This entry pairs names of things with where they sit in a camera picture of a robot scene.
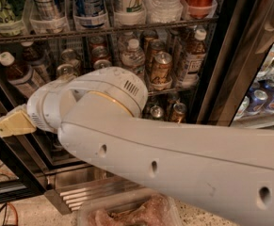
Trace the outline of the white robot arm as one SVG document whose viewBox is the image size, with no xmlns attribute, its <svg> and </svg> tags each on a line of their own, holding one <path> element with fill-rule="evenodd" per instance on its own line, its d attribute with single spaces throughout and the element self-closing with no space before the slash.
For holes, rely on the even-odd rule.
<svg viewBox="0 0 274 226">
<path fill-rule="evenodd" d="M 119 67 L 58 78 L 0 118 L 0 137 L 53 132 L 100 169 L 241 226 L 274 226 L 274 130 L 144 120 L 147 98 Z"/>
</svg>

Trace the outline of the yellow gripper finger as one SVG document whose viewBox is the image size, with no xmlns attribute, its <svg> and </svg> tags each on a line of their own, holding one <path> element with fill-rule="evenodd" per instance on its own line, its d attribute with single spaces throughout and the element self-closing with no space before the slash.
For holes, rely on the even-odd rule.
<svg viewBox="0 0 274 226">
<path fill-rule="evenodd" d="M 0 137 L 20 136 L 35 131 L 36 126 L 22 110 L 9 112 L 0 118 Z"/>
</svg>

